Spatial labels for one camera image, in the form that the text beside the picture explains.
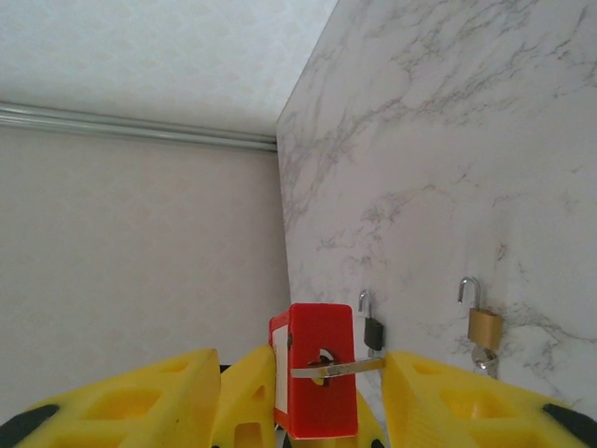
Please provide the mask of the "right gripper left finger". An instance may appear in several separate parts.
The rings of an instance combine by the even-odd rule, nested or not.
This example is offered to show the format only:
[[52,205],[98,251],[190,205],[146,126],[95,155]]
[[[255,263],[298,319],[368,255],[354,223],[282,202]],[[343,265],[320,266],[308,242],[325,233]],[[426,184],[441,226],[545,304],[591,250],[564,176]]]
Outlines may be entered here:
[[208,447],[219,358],[201,349],[43,399],[1,426],[4,447]]

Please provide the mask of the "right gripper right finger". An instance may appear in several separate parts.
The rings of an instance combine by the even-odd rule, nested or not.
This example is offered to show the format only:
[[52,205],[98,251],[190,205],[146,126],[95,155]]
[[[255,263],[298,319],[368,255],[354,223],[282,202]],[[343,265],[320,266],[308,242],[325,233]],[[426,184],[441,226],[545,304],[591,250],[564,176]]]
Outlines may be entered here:
[[390,352],[382,401],[393,447],[593,447],[596,422],[563,403],[410,352]]

